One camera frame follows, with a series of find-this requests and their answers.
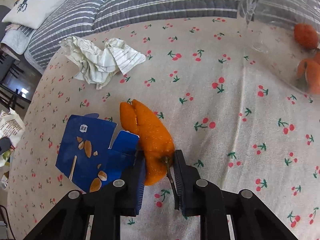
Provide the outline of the white snack bag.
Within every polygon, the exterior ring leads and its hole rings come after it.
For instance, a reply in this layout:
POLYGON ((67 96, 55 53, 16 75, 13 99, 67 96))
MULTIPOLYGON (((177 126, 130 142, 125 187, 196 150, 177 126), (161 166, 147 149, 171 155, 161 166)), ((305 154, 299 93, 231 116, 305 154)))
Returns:
POLYGON ((9 162, 24 132, 25 125, 12 108, 9 112, 1 111, 1 167, 9 162))

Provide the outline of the orange peel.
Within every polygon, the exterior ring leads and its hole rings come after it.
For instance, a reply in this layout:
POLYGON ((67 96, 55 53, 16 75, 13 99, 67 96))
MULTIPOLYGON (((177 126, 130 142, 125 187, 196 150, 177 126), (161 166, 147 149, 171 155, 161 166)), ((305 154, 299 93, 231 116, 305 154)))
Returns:
POLYGON ((119 110, 122 128, 139 136, 139 147, 144 152, 146 165, 144 185, 154 185, 167 175, 172 165, 173 139, 153 111, 138 100, 121 102, 119 110))

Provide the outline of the blue flattened cardboard box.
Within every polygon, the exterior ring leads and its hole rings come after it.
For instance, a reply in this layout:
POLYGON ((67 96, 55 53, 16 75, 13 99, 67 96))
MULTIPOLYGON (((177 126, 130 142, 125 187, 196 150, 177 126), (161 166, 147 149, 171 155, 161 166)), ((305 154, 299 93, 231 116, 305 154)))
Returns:
POLYGON ((55 166, 85 193, 94 180, 101 186, 121 177, 134 164, 139 136, 121 130, 96 114, 71 115, 67 121, 55 166))

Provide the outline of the cherry print tablecloth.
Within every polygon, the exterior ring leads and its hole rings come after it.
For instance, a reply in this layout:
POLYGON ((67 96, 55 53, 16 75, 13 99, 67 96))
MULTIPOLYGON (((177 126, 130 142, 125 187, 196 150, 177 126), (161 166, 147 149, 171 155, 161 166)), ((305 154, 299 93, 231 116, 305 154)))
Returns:
POLYGON ((140 23, 89 36, 113 37, 146 55, 101 90, 74 78, 59 50, 24 117, 10 169, 8 211, 23 239, 73 184, 55 166, 68 118, 98 113, 119 122, 136 99, 153 111, 201 177, 223 190, 252 190, 298 239, 319 239, 319 97, 288 85, 246 50, 236 20, 140 23))

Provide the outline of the crumpled white paper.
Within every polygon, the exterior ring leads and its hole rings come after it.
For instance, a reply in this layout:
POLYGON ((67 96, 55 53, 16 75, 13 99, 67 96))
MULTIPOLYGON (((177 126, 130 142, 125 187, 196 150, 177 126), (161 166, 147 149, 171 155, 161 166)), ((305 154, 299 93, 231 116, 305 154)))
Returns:
POLYGON ((60 42, 60 47, 65 57, 79 68, 74 78, 95 84, 97 90, 105 87, 118 72, 125 75, 146 61, 144 54, 118 38, 109 39, 100 49, 89 40, 69 36, 60 42))

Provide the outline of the small orange in bag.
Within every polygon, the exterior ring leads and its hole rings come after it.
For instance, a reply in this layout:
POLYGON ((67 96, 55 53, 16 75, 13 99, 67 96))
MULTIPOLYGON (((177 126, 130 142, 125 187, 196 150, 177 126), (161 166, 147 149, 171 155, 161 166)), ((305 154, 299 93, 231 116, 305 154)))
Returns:
POLYGON ((295 41, 307 50, 316 49, 319 43, 315 28, 306 23, 296 24, 294 27, 295 41))

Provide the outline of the clear plastic bag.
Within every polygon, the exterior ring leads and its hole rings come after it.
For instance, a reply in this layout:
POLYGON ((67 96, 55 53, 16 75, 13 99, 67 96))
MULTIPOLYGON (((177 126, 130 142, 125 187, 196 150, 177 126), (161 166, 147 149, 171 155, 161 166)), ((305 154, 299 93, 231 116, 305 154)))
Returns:
POLYGON ((303 59, 319 63, 319 43, 316 49, 303 48, 295 41, 294 27, 310 24, 319 39, 319 0, 240 0, 237 20, 247 47, 257 51, 263 65, 309 93, 306 81, 297 79, 297 67, 303 59))

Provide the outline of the grey striped quilt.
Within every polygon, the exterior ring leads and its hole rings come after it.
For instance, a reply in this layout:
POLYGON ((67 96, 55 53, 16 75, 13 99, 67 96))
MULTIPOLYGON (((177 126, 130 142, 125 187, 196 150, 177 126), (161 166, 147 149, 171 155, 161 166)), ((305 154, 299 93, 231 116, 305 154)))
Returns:
POLYGON ((4 16, 12 9, 3 8, 1 50, 30 64, 38 72, 44 72, 59 49, 60 41, 68 36, 84 37, 156 20, 182 18, 187 21, 212 16, 234 18, 239 2, 240 0, 67 0, 38 29, 3 23, 4 16))

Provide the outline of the white deer print pillow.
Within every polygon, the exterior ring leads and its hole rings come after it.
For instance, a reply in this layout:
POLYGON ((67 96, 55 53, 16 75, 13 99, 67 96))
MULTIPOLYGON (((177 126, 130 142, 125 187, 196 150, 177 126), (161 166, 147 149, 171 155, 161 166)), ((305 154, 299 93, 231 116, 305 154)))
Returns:
POLYGON ((3 23, 38 29, 67 0, 20 0, 3 18, 3 23))

